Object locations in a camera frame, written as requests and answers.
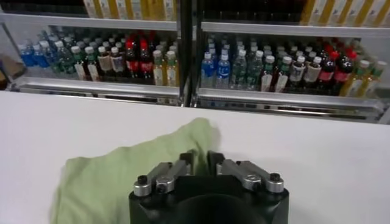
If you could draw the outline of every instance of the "soda bottle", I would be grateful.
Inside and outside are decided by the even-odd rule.
[[[261,74],[261,70],[263,70],[263,51],[256,51],[256,56],[250,63],[248,67],[247,74],[247,90],[249,91],[258,91],[258,82]]]
[[[201,74],[202,77],[201,77],[200,87],[212,88],[214,86],[216,68],[214,67],[214,63],[213,60],[211,59],[211,54],[209,52],[205,53],[205,57],[202,61]]]
[[[85,53],[87,53],[88,73],[91,76],[92,81],[98,82],[100,81],[99,71],[101,69],[99,67],[98,61],[96,60],[96,54],[94,52],[93,47],[86,47]]]
[[[284,91],[288,81],[290,64],[292,60],[293,59],[289,56],[283,57],[282,65],[280,66],[280,69],[278,70],[276,75],[275,88],[274,88],[275,93],[282,93]]]
[[[153,63],[149,50],[147,48],[146,41],[141,42],[141,58],[140,58],[140,67],[141,74],[140,78],[142,79],[152,79],[153,78]]]
[[[221,55],[221,60],[218,62],[218,73],[215,88],[227,89],[229,87],[230,77],[230,62],[227,54]]]
[[[318,89],[320,91],[326,91],[330,87],[331,79],[336,70],[336,59],[339,57],[339,54],[333,51],[330,54],[330,58],[322,63],[322,70],[318,77]]]
[[[247,63],[245,59],[246,51],[240,50],[238,57],[234,61],[230,89],[244,89],[246,81]]]

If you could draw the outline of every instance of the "white tabletop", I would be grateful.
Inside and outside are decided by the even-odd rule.
[[[290,223],[389,223],[390,126],[0,93],[0,223],[46,224],[61,168],[206,117],[219,149],[280,172]]]

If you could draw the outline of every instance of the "bottle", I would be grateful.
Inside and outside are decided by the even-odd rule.
[[[246,51],[239,50],[238,57],[234,61],[230,89],[244,89],[246,81],[247,63],[245,59]]]
[[[55,42],[55,46],[58,49],[58,60],[60,62],[61,70],[64,71],[66,74],[75,74],[76,69],[74,67],[74,59],[72,56],[72,53],[68,51],[62,41]]]
[[[214,80],[216,78],[216,68],[214,67],[213,60],[211,59],[211,54],[209,52],[205,53],[205,57],[202,61],[201,73],[201,83],[200,87],[202,88],[212,88],[214,87]]]
[[[260,91],[261,92],[269,92],[272,82],[272,75],[274,73],[274,56],[267,56],[266,63],[264,64],[264,70],[260,75]]]
[[[315,57],[313,62],[307,65],[307,71],[303,76],[303,81],[305,81],[305,89],[307,93],[310,93],[312,89],[316,86],[318,76],[321,72],[321,58]]]
[[[284,92],[284,89],[286,87],[288,77],[289,77],[289,70],[290,70],[290,64],[292,62],[292,58],[285,56],[283,57],[282,65],[280,69],[278,70],[276,81],[275,81],[275,93],[282,93]]]
[[[81,50],[80,50],[80,47],[79,46],[73,46],[71,48],[71,51],[73,53],[73,57],[74,57],[74,68],[77,72],[77,75],[79,76],[79,79],[80,80],[88,80],[88,68],[87,68],[87,64],[85,63],[85,61],[83,60],[83,56],[81,54]]]
[[[356,59],[356,53],[351,52],[350,57],[339,62],[336,69],[335,81],[333,84],[332,92],[334,96],[340,95],[341,88],[345,85],[349,76],[353,72],[353,62]]]
[[[112,69],[110,54],[103,46],[99,47],[98,50],[99,56],[97,56],[97,60],[99,61],[99,66],[102,70],[100,80],[112,82],[115,80],[115,74]]]
[[[139,77],[140,62],[134,52],[133,43],[131,41],[126,42],[126,66],[130,78],[135,79]]]
[[[117,47],[111,48],[111,64],[115,72],[116,81],[121,82],[124,78],[124,65],[123,58],[119,54],[119,49]]]
[[[141,42],[141,58],[140,58],[140,77],[142,79],[152,79],[153,78],[153,62],[149,50],[147,48],[146,41]]]
[[[88,67],[88,73],[91,76],[92,81],[99,82],[100,76],[99,76],[99,63],[96,60],[96,54],[94,53],[93,47],[86,47],[85,53],[87,53],[87,67]]]
[[[304,71],[305,71],[305,57],[298,56],[297,61],[295,61],[292,64],[290,70],[289,86],[291,87],[292,91],[297,91],[297,88],[299,87]]]
[[[215,88],[227,89],[229,87],[229,77],[230,77],[229,55],[222,54],[221,59],[218,62],[218,73],[217,73]]]
[[[340,90],[340,96],[355,97],[363,82],[363,77],[369,72],[370,62],[361,60],[359,67],[353,72]]]
[[[261,70],[263,70],[263,55],[263,51],[256,51],[255,58],[251,61],[250,66],[248,66],[246,89],[249,91],[258,91],[259,78]]]

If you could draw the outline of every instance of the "plastic bottle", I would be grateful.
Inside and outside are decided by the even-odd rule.
[[[292,62],[291,57],[287,57],[287,56],[283,57],[282,65],[278,70],[276,76],[275,87],[274,87],[275,93],[284,92],[289,77],[291,62]]]
[[[366,60],[361,60],[359,67],[356,68],[355,72],[350,75],[346,84],[340,90],[340,96],[346,97],[356,97],[358,90],[363,82],[363,77],[369,72],[368,67],[370,62]]]
[[[214,81],[216,78],[216,68],[214,67],[213,60],[211,59],[211,54],[209,52],[205,53],[205,57],[202,60],[202,69],[201,73],[201,83],[200,87],[202,88],[212,88],[214,87]]]
[[[256,56],[248,67],[246,89],[249,91],[258,91],[259,78],[261,71],[263,70],[263,55],[263,51],[256,51]]]
[[[264,64],[264,70],[260,74],[260,91],[269,92],[272,82],[272,75],[274,74],[274,56],[267,56]]]
[[[227,89],[229,87],[230,77],[230,62],[227,54],[221,55],[221,60],[218,62],[218,73],[215,83],[217,89]]]
[[[238,57],[234,61],[230,89],[244,89],[246,81],[247,63],[245,59],[246,51],[239,50]]]

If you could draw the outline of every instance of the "green towel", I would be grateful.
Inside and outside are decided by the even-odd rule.
[[[105,156],[66,162],[52,208],[52,224],[129,224],[128,196],[137,176],[194,149],[199,163],[211,147],[212,128],[197,118],[176,132]]]

